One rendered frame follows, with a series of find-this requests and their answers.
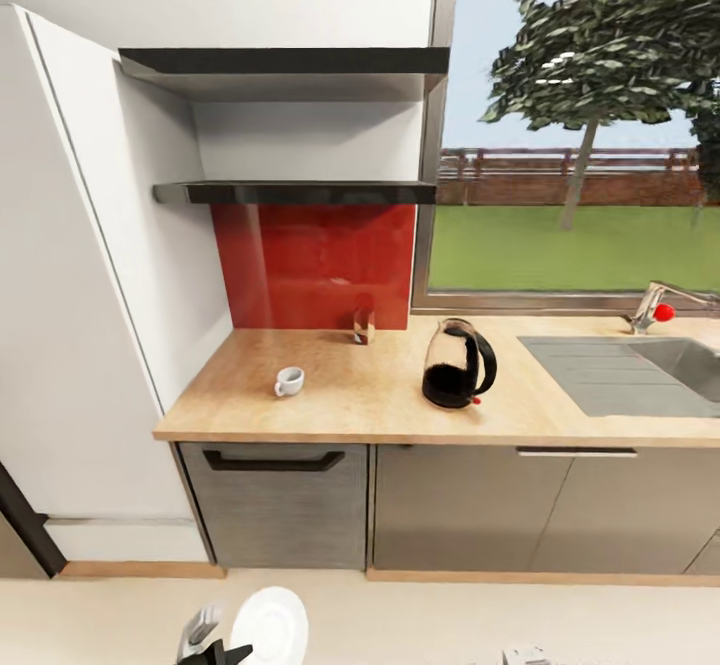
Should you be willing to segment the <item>saucer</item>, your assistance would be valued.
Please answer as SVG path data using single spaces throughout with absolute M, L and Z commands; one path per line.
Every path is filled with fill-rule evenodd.
M 230 648 L 253 644 L 238 665 L 302 665 L 309 638 L 303 603 L 281 586 L 265 588 L 247 600 L 231 632 Z

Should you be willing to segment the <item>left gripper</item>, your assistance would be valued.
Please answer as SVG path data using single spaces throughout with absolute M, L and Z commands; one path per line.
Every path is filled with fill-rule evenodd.
M 245 644 L 239 648 L 223 650 L 223 639 L 219 638 L 202 654 L 196 654 L 179 665 L 238 665 L 253 652 L 253 644 Z

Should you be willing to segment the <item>electric kettle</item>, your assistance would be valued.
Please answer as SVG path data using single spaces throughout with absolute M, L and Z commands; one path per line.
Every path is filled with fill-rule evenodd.
M 467 407 L 493 385 L 498 371 L 495 353 L 489 342 L 461 317 L 437 323 L 425 355 L 423 394 L 439 407 Z M 483 357 L 485 377 L 477 389 L 479 355 Z

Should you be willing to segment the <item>coffee cup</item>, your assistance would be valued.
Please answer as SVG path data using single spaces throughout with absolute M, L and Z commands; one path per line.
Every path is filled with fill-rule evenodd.
M 303 382 L 303 369 L 298 367 L 288 367 L 286 369 L 282 369 L 282 371 L 278 374 L 276 393 L 280 396 L 283 394 L 297 394 L 300 392 Z

